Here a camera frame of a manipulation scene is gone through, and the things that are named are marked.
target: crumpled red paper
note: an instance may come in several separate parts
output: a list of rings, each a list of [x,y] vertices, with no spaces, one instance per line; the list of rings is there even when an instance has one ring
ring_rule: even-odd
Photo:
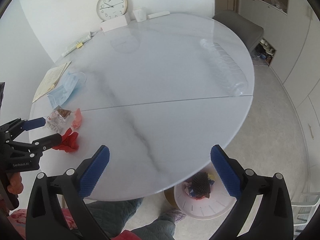
[[[58,146],[52,147],[54,150],[65,151],[67,153],[75,152],[79,149],[77,144],[77,132],[72,133],[72,129],[69,128],[64,135],[62,135],[62,143]]]
[[[75,119],[72,121],[72,127],[74,129],[78,129],[81,125],[81,122],[82,122],[82,115],[81,115],[81,111],[80,111],[80,108],[78,108],[75,112]]]

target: blue gripper pad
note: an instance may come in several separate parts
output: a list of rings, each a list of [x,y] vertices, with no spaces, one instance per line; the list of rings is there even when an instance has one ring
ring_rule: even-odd
[[[79,181],[79,196],[81,198],[91,195],[110,160],[110,152],[107,146],[101,146],[95,155],[94,160],[88,166]]]
[[[22,125],[22,129],[25,131],[30,131],[45,125],[45,119],[43,117],[25,121]]]
[[[229,195],[239,199],[241,196],[241,181],[228,163],[224,154],[225,153],[222,153],[219,147],[213,146],[210,153],[211,162],[218,172]]]

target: human hand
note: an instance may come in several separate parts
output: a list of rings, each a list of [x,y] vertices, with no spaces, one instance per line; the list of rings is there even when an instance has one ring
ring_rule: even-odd
[[[23,191],[22,177],[20,173],[14,173],[10,178],[10,185],[7,187],[11,194],[20,194]]]

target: white cup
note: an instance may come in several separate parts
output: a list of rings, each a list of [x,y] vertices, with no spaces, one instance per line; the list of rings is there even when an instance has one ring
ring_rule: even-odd
[[[133,14],[134,14],[137,22],[143,22],[143,21],[147,20],[146,11],[143,8],[138,8],[136,10],[133,10]]]

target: white wall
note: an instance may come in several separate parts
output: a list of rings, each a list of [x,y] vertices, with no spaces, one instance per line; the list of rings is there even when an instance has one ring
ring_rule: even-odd
[[[35,91],[52,60],[33,33],[19,0],[13,0],[0,19],[0,82],[5,82],[0,124],[21,117],[29,119]],[[19,141],[29,142],[28,132]],[[22,174],[25,185],[20,195],[20,208],[26,208],[35,175]]]
[[[98,0],[20,0],[23,11],[53,61],[66,46],[101,22],[96,13]],[[214,0],[128,0],[128,11],[145,7],[148,13],[169,10],[201,16],[214,15]]]

